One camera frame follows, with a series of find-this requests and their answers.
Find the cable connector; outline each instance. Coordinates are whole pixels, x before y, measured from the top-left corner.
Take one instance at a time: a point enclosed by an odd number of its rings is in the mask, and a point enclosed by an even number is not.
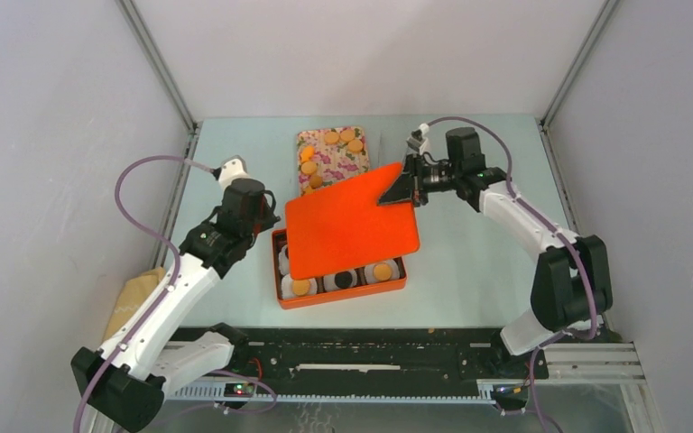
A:
[[[429,134],[429,126],[427,124],[420,124],[418,129],[411,132],[411,136],[408,137],[408,147],[421,155],[428,152],[429,139],[426,137],[427,134]]]

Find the table surface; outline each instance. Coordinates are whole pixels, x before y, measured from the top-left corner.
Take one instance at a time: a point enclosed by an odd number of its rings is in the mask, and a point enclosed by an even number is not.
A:
[[[295,136],[331,126],[361,125],[374,168],[400,161],[405,138],[419,124],[436,116],[330,116],[218,118],[200,130],[195,160],[216,167],[239,154],[250,175],[283,204],[296,197]],[[559,193],[535,123],[529,115],[471,115],[489,126],[509,145],[513,178],[522,193],[558,223],[567,223]],[[446,157],[444,135],[458,122],[435,125],[431,154]],[[497,143],[480,133],[490,166],[504,170],[505,156]],[[179,242],[221,199],[216,182],[191,170],[172,238]],[[408,282],[404,289],[284,310],[277,302],[269,232],[259,236],[243,261],[185,318],[184,326],[226,322],[238,327],[502,327],[529,307],[534,263],[494,221],[477,214],[454,193],[430,196],[416,210],[420,250],[404,257]]]

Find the floral pattern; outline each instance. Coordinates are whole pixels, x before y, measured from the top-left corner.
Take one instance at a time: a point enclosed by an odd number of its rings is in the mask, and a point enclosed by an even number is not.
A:
[[[355,140],[363,143],[363,149],[354,153],[347,149],[348,142],[341,139],[342,132],[354,131]],[[327,133],[337,133],[339,140],[337,143],[328,144],[325,142]],[[305,188],[310,184],[310,176],[301,172],[301,151],[312,146],[315,153],[310,161],[318,164],[317,174],[322,177],[321,188],[333,185],[344,179],[355,177],[370,170],[370,159],[368,158],[365,142],[365,130],[361,126],[344,126],[340,128],[316,129],[299,133],[296,137],[296,154],[298,160],[299,194],[303,194]]]

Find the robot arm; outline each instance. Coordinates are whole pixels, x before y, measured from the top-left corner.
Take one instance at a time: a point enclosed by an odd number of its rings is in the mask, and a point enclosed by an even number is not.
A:
[[[88,403],[128,431],[149,424],[166,395],[230,363],[238,338],[228,327],[210,329],[177,347],[166,344],[192,307],[245,257],[258,234],[280,219],[274,215],[273,194],[248,176],[241,158],[230,159],[213,174],[224,189],[222,204],[180,245],[181,267],[173,284],[172,265],[121,329],[94,353],[81,347],[71,361],[83,393],[109,360]]]
[[[427,153],[415,152],[428,145],[428,130],[422,125],[409,137],[410,151],[402,173],[379,198],[379,204],[410,201],[419,207],[429,202],[430,192],[456,191],[476,212],[505,228],[536,262],[531,308],[493,338],[495,369],[530,352],[560,330],[589,319],[587,296],[579,276],[573,274],[575,263],[566,243],[579,252],[597,312],[612,306],[606,249],[598,237],[582,238],[550,221],[522,197],[503,170],[488,168],[474,128],[448,131],[448,159],[440,161],[430,161]]]

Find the white panel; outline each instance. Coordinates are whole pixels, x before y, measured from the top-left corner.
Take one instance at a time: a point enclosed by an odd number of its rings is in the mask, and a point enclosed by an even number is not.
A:
[[[693,431],[693,2],[622,2],[552,126],[612,319],[670,432]]]
[[[198,118],[539,115],[602,3],[137,2]]]
[[[116,178],[185,139],[115,2],[0,1],[0,432],[71,430],[70,358],[153,248],[118,215]],[[132,213],[160,224],[175,174],[135,173]]]

